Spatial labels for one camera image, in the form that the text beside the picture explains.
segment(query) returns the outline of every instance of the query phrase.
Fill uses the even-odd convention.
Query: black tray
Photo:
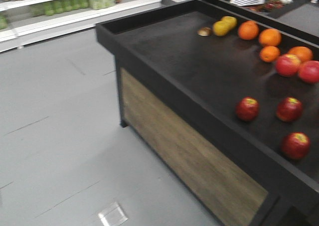
[[[211,26],[224,15],[237,17],[239,24],[247,20],[191,0],[97,24],[97,39],[266,189],[285,195],[309,214],[319,202],[319,86],[279,76],[273,63],[260,60],[258,41],[241,40],[237,28],[224,37],[197,35],[199,28]],[[304,45],[319,56],[318,46],[282,34],[282,53]],[[247,95],[261,104],[260,115],[251,123],[241,122],[234,114],[236,103]],[[274,113],[287,96],[305,106],[302,118],[292,124],[281,122]],[[279,152],[281,139],[293,131],[305,132],[312,141],[309,155],[299,162]]]

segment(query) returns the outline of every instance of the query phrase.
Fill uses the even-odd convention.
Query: wooden panel
[[[226,225],[247,226],[267,191],[124,69],[124,118]]]

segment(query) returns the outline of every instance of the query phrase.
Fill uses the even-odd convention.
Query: produce display table
[[[116,59],[121,125],[133,127],[225,225],[317,226],[319,87],[279,76],[260,60],[258,41],[241,40],[237,29],[197,35],[224,15],[247,20],[191,0],[97,25],[98,41]],[[319,55],[317,45],[282,36],[282,52],[304,45]],[[245,96],[261,107],[250,123],[234,112]],[[291,124],[275,116],[287,96],[305,106]],[[312,142],[298,162],[279,151],[293,131]]]

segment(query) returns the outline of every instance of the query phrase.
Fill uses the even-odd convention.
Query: orange
[[[263,30],[259,35],[259,43],[262,46],[277,46],[281,42],[281,34],[277,29],[270,28]]]
[[[301,62],[313,59],[313,52],[305,46],[295,46],[288,51],[288,54],[296,55]]]
[[[280,50],[275,46],[268,45],[262,48],[259,56],[264,62],[272,62],[280,56]]]
[[[252,20],[242,23],[238,28],[238,36],[243,40],[255,39],[258,36],[258,33],[258,25]]]

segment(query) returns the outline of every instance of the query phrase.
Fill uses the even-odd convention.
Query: apple
[[[298,72],[300,63],[296,55],[283,54],[278,57],[275,68],[278,74],[290,77]]]
[[[319,82],[319,61],[306,61],[300,66],[298,76],[301,80],[309,84]]]
[[[303,104],[294,97],[283,99],[277,106],[276,115],[285,122],[297,120],[303,113]]]
[[[293,132],[283,138],[280,149],[288,158],[300,160],[309,152],[310,139],[302,132]]]
[[[243,121],[252,121],[259,112],[259,103],[256,99],[249,96],[244,97],[236,105],[236,115]]]

